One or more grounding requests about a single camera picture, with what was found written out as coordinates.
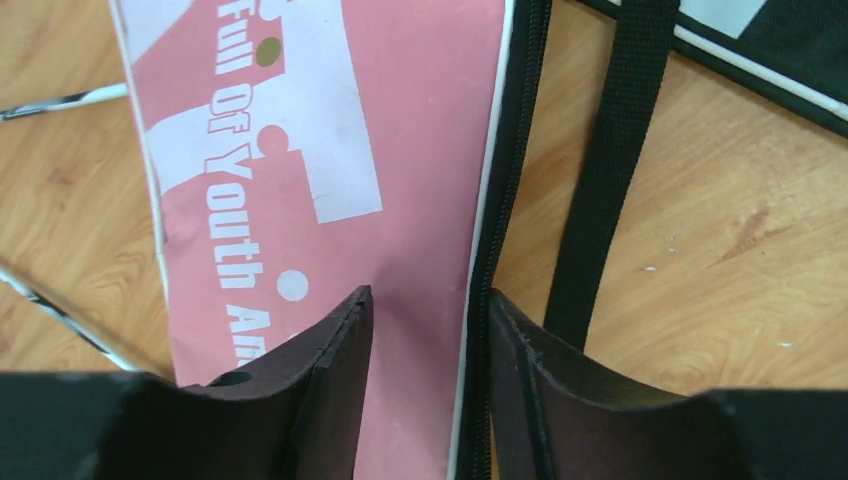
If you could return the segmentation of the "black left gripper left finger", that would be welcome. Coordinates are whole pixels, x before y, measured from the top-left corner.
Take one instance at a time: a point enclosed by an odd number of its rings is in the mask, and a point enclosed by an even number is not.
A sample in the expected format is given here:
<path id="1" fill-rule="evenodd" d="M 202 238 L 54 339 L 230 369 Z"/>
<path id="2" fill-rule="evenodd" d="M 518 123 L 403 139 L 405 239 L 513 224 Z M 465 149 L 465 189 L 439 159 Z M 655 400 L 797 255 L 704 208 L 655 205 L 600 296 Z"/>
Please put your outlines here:
<path id="1" fill-rule="evenodd" d="M 206 386 L 148 373 L 5 372 L 5 479 L 349 479 L 373 332 L 369 287 Z"/>

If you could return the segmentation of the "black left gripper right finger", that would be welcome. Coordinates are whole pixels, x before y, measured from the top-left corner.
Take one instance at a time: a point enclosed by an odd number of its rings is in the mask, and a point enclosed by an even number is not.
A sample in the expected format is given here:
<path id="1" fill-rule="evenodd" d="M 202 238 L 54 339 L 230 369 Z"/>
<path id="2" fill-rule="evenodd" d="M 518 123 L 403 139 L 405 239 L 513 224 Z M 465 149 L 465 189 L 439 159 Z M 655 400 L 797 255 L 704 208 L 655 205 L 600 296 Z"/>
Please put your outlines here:
<path id="1" fill-rule="evenodd" d="M 491 295 L 490 402 L 504 479 L 843 479 L 843 390 L 691 397 L 617 373 Z"/>

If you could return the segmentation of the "pink racket cover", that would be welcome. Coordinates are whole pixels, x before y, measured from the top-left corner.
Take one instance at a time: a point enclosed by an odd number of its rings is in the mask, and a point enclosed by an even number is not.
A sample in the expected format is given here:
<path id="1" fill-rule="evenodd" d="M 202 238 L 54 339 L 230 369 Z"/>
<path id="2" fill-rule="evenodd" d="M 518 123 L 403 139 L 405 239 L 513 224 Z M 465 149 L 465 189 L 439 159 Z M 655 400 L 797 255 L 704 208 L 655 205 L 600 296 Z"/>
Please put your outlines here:
<path id="1" fill-rule="evenodd" d="M 484 318 L 548 1 L 114 1 L 176 383 L 368 285 L 357 479 L 486 479 Z"/>

